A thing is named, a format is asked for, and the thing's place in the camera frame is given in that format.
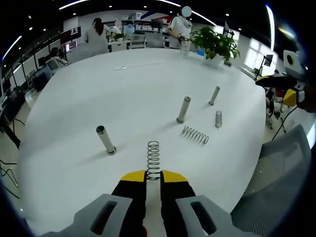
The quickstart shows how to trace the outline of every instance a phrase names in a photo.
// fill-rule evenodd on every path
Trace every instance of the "metal spring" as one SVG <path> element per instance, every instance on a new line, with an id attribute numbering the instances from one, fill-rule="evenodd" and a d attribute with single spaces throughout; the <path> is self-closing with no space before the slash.
<path id="1" fill-rule="evenodd" d="M 222 126 L 222 111 L 216 111 L 216 119 L 215 119 L 215 126 L 221 127 Z"/>
<path id="2" fill-rule="evenodd" d="M 194 141 L 197 141 L 198 143 L 201 143 L 205 145 L 208 142 L 209 137 L 205 134 L 194 130 L 193 128 L 190 128 L 188 126 L 184 126 L 182 135 L 184 134 L 184 137 L 188 136 L 188 138 L 193 139 Z"/>
<path id="3" fill-rule="evenodd" d="M 160 179 L 160 172 L 157 171 L 159 167 L 159 142 L 150 141 L 147 147 L 147 179 L 158 180 Z"/>

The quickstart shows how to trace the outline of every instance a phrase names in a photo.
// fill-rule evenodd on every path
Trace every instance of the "cable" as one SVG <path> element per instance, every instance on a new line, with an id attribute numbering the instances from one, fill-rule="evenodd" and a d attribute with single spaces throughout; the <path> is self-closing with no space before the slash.
<path id="1" fill-rule="evenodd" d="M 272 138 L 272 140 L 274 140 L 275 137 L 277 136 L 277 134 L 278 134 L 278 132 L 280 131 L 280 129 L 282 128 L 282 126 L 283 126 L 283 124 L 284 124 L 286 118 L 287 118 L 294 110 L 296 110 L 296 109 L 297 109 L 297 106 L 296 106 L 293 110 L 291 110 L 291 112 L 289 112 L 289 113 L 285 116 L 285 118 L 284 118 L 284 120 L 283 120 L 283 122 L 282 122 L 280 128 L 278 129 L 278 131 L 276 132 L 276 134 L 275 134 L 275 136 Z"/>
<path id="2" fill-rule="evenodd" d="M 17 199 L 20 199 L 17 195 L 15 195 L 13 192 L 11 192 L 6 186 L 4 186 L 4 188 L 11 193 L 13 196 L 15 196 Z"/>
<path id="3" fill-rule="evenodd" d="M 19 119 L 17 119 L 17 118 L 15 118 L 14 120 L 19 121 L 20 123 L 22 123 L 22 124 L 25 126 L 25 123 L 23 123 L 21 120 L 19 120 Z"/>
<path id="4" fill-rule="evenodd" d="M 4 177 L 5 175 L 8 175 L 9 178 L 10 178 L 10 180 L 12 181 L 12 183 L 13 183 L 15 186 L 18 186 L 18 181 L 16 180 L 16 178 L 15 178 L 15 176 L 14 176 L 14 174 L 13 174 L 12 169 L 7 169 L 7 170 L 5 170 L 5 169 L 2 169 L 2 168 L 1 168 L 1 170 L 5 171 L 3 175 L 2 175 L 2 172 L 1 172 L 1 177 Z M 13 181 L 13 179 L 11 178 L 11 176 L 8 174 L 8 171 L 11 171 L 12 176 L 13 176 L 15 182 Z"/>
<path id="5" fill-rule="evenodd" d="M 2 159 L 0 159 L 0 162 L 2 162 L 3 164 L 18 164 L 18 163 L 5 163 L 2 161 Z"/>
<path id="6" fill-rule="evenodd" d="M 3 164 L 16 164 L 16 163 L 5 163 L 5 162 L 3 162 L 3 161 L 0 159 L 0 175 L 1 175 L 1 177 L 5 176 L 5 175 L 9 176 L 10 180 L 12 181 L 12 183 L 13 183 L 16 187 L 18 187 L 18 186 L 17 186 L 17 185 L 18 185 L 18 182 L 17 182 L 17 180 L 16 180 L 16 178 L 15 178 L 15 176 L 14 176 L 14 174 L 13 174 L 12 169 L 8 169 L 8 170 L 3 169 L 3 168 L 1 167 L 1 162 L 2 162 Z M 12 173 L 12 175 L 13 175 L 13 178 L 14 178 L 14 180 L 15 180 L 16 183 L 13 181 L 13 179 L 11 178 L 11 176 L 8 174 L 8 171 L 11 171 L 11 173 Z M 17 195 L 15 195 L 13 192 L 11 192 L 6 186 L 4 186 L 4 188 L 5 188 L 10 194 L 12 194 L 13 196 L 15 196 L 17 199 L 20 199 Z"/>

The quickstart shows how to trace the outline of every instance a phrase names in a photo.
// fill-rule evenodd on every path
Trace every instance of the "potted plant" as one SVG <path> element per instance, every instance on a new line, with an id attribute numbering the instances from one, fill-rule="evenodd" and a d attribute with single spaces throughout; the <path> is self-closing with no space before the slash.
<path id="1" fill-rule="evenodd" d="M 115 34 L 113 38 L 115 41 L 123 41 L 124 36 L 125 35 L 123 33 L 119 33 L 119 34 Z"/>
<path id="2" fill-rule="evenodd" d="M 254 68 L 254 69 L 252 69 L 252 73 L 254 75 L 260 75 L 260 70 L 258 68 Z"/>
<path id="3" fill-rule="evenodd" d="M 208 26 L 191 33 L 193 36 L 192 43 L 196 47 L 203 48 L 205 54 L 205 63 L 218 68 L 222 59 L 229 61 L 230 57 L 240 57 L 235 41 L 223 34 L 214 32 Z"/>

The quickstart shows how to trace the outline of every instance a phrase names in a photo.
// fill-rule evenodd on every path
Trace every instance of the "green plant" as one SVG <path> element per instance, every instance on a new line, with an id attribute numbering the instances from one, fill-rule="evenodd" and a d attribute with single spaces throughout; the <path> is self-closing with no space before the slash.
<path id="1" fill-rule="evenodd" d="M 115 34 L 113 36 L 114 40 L 118 40 L 119 38 L 123 38 L 125 35 L 123 33 Z"/>
<path id="2" fill-rule="evenodd" d="M 252 73 L 254 75 L 260 75 L 260 70 L 258 68 L 254 68 L 254 69 L 252 69 Z"/>
<path id="3" fill-rule="evenodd" d="M 216 33 L 208 26 L 191 34 L 194 38 L 192 43 L 204 49 L 206 59 L 213 59 L 216 54 L 223 56 L 226 61 L 229 61 L 231 55 L 233 58 L 236 58 L 237 55 L 240 57 L 240 52 L 232 38 Z"/>

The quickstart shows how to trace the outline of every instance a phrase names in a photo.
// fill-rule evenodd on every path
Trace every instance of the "black hair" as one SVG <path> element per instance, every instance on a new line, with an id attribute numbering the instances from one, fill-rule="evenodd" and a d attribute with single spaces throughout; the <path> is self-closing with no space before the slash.
<path id="1" fill-rule="evenodd" d="M 98 33 L 98 35 L 101 35 L 104 31 L 104 25 L 102 23 L 102 20 L 101 18 L 95 18 L 93 20 L 93 24 L 95 23 L 94 25 L 94 28 L 95 28 L 95 32 Z"/>

